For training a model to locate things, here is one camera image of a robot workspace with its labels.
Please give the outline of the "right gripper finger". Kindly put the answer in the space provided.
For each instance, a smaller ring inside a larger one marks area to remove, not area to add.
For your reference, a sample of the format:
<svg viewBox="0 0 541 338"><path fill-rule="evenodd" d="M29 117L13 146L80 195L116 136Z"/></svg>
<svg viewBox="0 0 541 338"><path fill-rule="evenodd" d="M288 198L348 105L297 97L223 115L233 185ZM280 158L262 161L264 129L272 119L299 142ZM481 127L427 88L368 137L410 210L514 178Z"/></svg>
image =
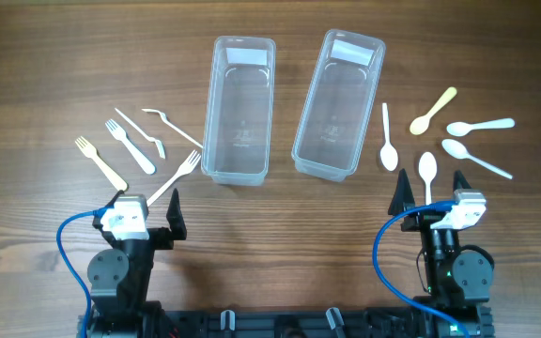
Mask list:
<svg viewBox="0 0 541 338"><path fill-rule="evenodd" d="M398 180L392 202L388 208L388 214L396 216L414 207L415 201L407 172L405 169L401 169L398 173Z"/></svg>
<svg viewBox="0 0 541 338"><path fill-rule="evenodd" d="M471 188L470 183L464 177L460 170L454 172L453 191L457 190L469 190Z"/></svg>

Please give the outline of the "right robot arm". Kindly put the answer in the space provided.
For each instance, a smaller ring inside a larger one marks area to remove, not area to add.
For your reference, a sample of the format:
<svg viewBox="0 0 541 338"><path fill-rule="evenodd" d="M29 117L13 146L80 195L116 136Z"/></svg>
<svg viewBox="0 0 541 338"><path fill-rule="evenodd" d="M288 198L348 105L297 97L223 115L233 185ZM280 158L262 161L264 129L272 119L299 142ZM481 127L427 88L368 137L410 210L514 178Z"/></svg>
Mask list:
<svg viewBox="0 0 541 338"><path fill-rule="evenodd" d="M419 255L425 262L426 297L413 300L452 317L449 321L410 306L388 315L382 330L390 337L493 337L495 328L489 288L495 262L483 248L459 243L458 233L475 226L487 210L487 199L474 190L461 172L454 173L452 205L445 209L413 211L415 201L404 169L398 173L388 213L405 216L403 232L418 232Z"/></svg>

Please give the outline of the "light blue plastic fork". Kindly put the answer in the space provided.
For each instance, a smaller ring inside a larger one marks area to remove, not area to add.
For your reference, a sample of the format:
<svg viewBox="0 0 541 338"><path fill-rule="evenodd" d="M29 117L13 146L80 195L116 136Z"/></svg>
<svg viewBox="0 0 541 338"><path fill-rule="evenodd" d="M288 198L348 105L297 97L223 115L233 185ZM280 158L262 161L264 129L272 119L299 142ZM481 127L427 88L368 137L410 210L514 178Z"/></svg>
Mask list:
<svg viewBox="0 0 541 338"><path fill-rule="evenodd" d="M156 172L155 165L131 142L126 131L121 128L113 119L105 122L108 131L121 142L131 153L141 169L148 175Z"/></svg>

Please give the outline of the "thin white fork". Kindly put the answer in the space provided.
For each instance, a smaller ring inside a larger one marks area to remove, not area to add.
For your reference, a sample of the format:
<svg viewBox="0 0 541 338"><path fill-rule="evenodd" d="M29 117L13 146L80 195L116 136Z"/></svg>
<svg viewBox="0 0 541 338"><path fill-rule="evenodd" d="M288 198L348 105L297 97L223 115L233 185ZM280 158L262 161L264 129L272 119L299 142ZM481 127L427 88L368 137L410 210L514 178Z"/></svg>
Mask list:
<svg viewBox="0 0 541 338"><path fill-rule="evenodd" d="M133 128L135 128L146 140L148 140L150 143L153 143L158 150L159 156L162 159L165 159L165 150L162 144L162 141L153 137L149 136L145 131L143 131L135 122L133 122L128 116L126 116L124 113L122 113L118 108L115 108L115 111L124 118L126 122L128 122Z"/></svg>

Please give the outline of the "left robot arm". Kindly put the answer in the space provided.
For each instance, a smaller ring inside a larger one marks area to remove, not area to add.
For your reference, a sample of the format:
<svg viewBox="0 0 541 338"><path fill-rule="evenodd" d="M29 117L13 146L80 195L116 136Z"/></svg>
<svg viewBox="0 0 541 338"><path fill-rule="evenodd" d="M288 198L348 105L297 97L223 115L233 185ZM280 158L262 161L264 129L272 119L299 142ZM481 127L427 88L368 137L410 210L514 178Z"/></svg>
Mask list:
<svg viewBox="0 0 541 338"><path fill-rule="evenodd" d="M90 300L79 318L79 337L180 336L162 305L147 300L154 254L187 238L178 191L173 190L166 227L147 228L147 214L144 195L122 191L95 212L92 226L110 248L89 262Z"/></svg>

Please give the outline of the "curved white plastic fork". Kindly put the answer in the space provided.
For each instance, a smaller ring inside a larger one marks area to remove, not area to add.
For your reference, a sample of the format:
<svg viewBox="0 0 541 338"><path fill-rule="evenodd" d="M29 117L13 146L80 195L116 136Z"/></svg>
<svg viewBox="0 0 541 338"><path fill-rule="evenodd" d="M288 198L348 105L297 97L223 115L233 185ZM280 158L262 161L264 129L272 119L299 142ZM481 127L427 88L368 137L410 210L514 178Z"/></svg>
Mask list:
<svg viewBox="0 0 541 338"><path fill-rule="evenodd" d="M168 127L170 127L171 129L173 129L174 131L176 131L178 134L180 134L181 136L183 136L185 139L187 139L188 141L190 141L191 143L193 143L194 145L198 146L199 148L203 149L203 145L196 141L192 136L190 136L188 133L186 133L185 131L183 131L182 129L180 129L179 127L177 127L175 124L173 124L167 117L166 113L160 111L160 110L156 110L156 109L150 109L150 108L142 108L142 111L143 112L146 112L146 113L150 113L150 114L157 114L161 121L167 125Z"/></svg>

